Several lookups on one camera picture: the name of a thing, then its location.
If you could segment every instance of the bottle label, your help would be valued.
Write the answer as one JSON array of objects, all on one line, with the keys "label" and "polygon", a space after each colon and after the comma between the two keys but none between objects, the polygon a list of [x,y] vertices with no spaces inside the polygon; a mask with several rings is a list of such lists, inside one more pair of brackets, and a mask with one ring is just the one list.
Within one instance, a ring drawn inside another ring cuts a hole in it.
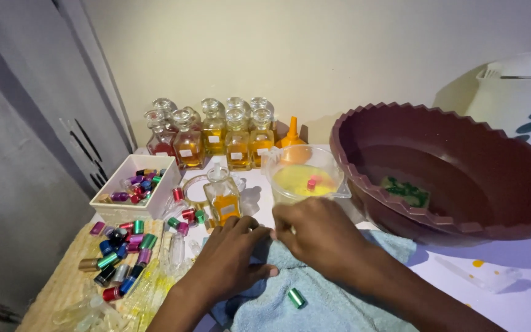
[{"label": "bottle label", "polygon": [[257,149],[256,151],[257,151],[257,155],[258,155],[258,156],[262,156],[262,153],[264,153],[264,152],[268,152],[269,149],[267,149],[267,148],[263,148],[263,149]]},{"label": "bottle label", "polygon": [[233,213],[234,211],[235,211],[235,205],[231,204],[221,209],[221,215],[228,215],[230,213]]},{"label": "bottle label", "polygon": [[192,150],[179,150],[180,156],[192,156]]}]

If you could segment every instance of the white plastic container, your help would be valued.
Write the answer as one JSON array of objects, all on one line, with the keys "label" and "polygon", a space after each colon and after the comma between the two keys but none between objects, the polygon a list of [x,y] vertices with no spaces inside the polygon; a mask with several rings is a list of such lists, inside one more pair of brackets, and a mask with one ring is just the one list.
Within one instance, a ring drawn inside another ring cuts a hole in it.
[{"label": "white plastic container", "polygon": [[[105,204],[99,202],[99,197],[102,194],[111,195],[113,192],[122,191],[120,180],[133,177],[136,171],[144,170],[145,168],[157,171],[166,169],[163,178],[153,190],[151,198],[149,198],[146,205],[127,205],[121,204],[122,202]],[[105,222],[110,224],[131,222],[137,219],[145,221],[159,219],[164,212],[167,199],[172,195],[172,189],[179,184],[181,179],[182,176],[173,156],[129,155],[104,187],[93,197],[89,205],[96,209]]]}]

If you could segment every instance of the woven mat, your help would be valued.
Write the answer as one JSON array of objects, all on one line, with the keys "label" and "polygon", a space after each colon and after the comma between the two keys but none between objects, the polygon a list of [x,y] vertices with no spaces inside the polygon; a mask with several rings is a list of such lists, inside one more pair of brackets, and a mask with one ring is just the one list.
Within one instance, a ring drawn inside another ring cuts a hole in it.
[{"label": "woven mat", "polygon": [[[99,272],[81,272],[77,269],[77,264],[84,258],[101,257],[99,244],[104,240],[103,235],[96,238],[89,235],[92,226],[93,223],[88,223],[79,231],[53,275],[30,306],[16,332],[54,331],[58,326],[53,324],[53,313],[83,299],[85,282],[93,280]],[[157,258],[163,235],[163,221],[145,222],[144,232],[157,236],[157,243],[151,257]],[[122,262],[132,267],[137,257],[137,254],[128,255]],[[103,289],[101,287],[98,289],[101,294]],[[112,305],[122,313],[122,300],[113,301]]]}]

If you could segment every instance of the table surface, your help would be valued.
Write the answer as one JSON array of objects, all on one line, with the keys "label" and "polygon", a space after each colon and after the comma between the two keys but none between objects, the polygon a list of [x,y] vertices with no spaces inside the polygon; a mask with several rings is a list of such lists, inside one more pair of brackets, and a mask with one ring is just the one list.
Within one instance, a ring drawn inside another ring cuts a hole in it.
[{"label": "table surface", "polygon": [[[184,179],[205,174],[212,168],[212,162],[202,171],[187,171]],[[260,174],[260,170],[237,172],[239,177],[246,182],[246,189],[242,195],[257,212],[253,215],[261,224],[274,227],[271,208],[274,201],[271,187],[267,179]],[[192,200],[202,200],[203,183],[196,183],[189,189],[188,195]],[[377,229],[355,210],[349,200],[339,201],[348,215],[359,229]],[[208,234],[202,225],[190,229],[186,240],[186,257],[192,257],[188,242],[192,239],[202,244],[203,238]],[[522,278],[512,286],[498,294],[482,290],[465,279],[453,274],[440,265],[436,256],[441,256],[454,264],[469,264],[479,259],[501,267],[518,268]],[[495,241],[475,247],[439,247],[418,245],[417,252],[407,263],[415,273],[443,290],[462,303],[470,305],[474,310],[483,314],[508,331],[531,331],[531,239],[521,241]],[[210,316],[206,316],[196,331],[208,331],[214,325]]]}]

